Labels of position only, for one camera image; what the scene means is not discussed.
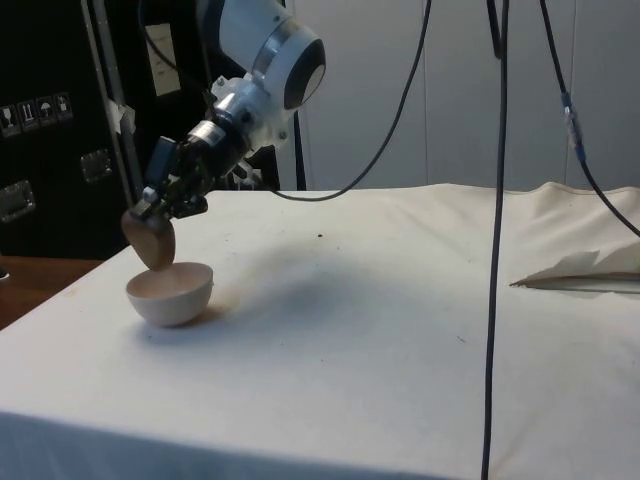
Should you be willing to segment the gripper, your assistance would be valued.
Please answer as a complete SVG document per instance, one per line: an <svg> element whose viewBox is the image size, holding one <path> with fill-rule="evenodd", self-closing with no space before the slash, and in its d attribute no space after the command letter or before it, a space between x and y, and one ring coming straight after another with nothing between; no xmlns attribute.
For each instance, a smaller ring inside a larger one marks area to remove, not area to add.
<svg viewBox="0 0 640 480"><path fill-rule="evenodd" d="M153 215L186 218L208 209L208 179L228 175L249 152L241 130L225 119L202 120L187 134L187 165L199 169L179 175L178 144L160 137L144 175L140 200L130 208L135 220Z"/></svg>

